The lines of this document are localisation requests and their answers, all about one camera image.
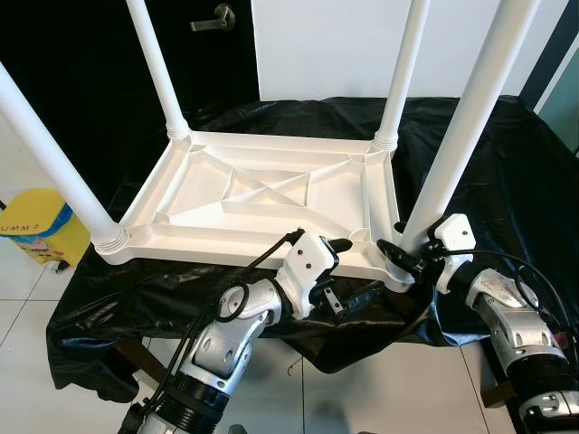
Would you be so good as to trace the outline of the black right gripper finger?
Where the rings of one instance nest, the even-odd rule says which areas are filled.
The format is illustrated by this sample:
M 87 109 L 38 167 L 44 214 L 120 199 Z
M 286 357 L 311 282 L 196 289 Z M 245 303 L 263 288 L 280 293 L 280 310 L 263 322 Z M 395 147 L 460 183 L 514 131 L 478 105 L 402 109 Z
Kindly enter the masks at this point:
M 421 276 L 422 257 L 411 256 L 405 249 L 388 242 L 388 240 L 377 240 L 375 245 L 385 255 L 390 264 L 393 264 L 401 271 L 405 271 L 410 277 Z

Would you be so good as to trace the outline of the white plastic table top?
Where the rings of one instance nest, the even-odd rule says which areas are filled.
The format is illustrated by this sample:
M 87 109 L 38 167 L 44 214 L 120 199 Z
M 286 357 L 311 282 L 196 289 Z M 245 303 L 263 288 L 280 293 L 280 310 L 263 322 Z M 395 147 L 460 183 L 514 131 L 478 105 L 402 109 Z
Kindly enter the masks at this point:
M 171 145 L 140 187 L 121 228 L 98 252 L 244 266 L 297 229 L 348 239 L 335 276 L 384 280 L 377 241 L 400 221 L 389 155 L 367 140 L 195 131 Z

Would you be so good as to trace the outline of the yellow cardboard box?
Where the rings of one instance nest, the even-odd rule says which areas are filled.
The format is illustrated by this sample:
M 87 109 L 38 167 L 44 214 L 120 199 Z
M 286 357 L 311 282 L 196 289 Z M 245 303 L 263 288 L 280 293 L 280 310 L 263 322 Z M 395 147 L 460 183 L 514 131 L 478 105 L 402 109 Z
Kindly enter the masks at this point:
M 90 247 L 90 232 L 53 189 L 16 195 L 0 212 L 0 237 L 41 265 L 57 261 L 75 266 Z

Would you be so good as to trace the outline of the black door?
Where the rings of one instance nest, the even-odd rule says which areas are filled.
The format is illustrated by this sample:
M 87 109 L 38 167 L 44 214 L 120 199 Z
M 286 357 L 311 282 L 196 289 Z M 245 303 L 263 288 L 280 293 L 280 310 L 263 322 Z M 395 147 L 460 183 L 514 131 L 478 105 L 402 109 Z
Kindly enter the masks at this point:
M 256 102 L 250 0 L 145 0 L 182 115 L 194 129 Z M 228 4 L 231 32 L 191 32 Z M 121 219 L 168 145 L 125 0 L 0 0 L 0 63 L 62 152 Z

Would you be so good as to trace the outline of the black plastic table cover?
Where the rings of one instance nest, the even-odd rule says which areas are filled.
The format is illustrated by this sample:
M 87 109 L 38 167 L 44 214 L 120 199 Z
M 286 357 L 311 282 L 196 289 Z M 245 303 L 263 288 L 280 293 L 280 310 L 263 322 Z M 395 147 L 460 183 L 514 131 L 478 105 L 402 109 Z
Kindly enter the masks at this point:
M 384 100 L 261 100 L 227 110 L 207 131 L 326 139 L 369 139 Z M 448 211 L 466 214 L 483 249 L 479 263 L 505 271 L 506 255 L 528 260 L 524 278 L 545 273 L 566 313 L 578 313 L 574 226 L 578 161 L 518 98 L 492 111 Z M 111 266 L 92 250 L 75 269 L 45 327 L 47 371 L 58 389 L 78 385 L 101 400 L 135 401 L 136 369 L 113 350 L 127 338 L 177 339 L 219 287 L 231 266 L 133 259 Z M 323 373 L 343 371 L 389 344 L 460 346 L 484 340 L 487 329 L 460 301 L 430 290 L 381 292 L 343 318 L 314 313 L 266 332 L 289 344 Z

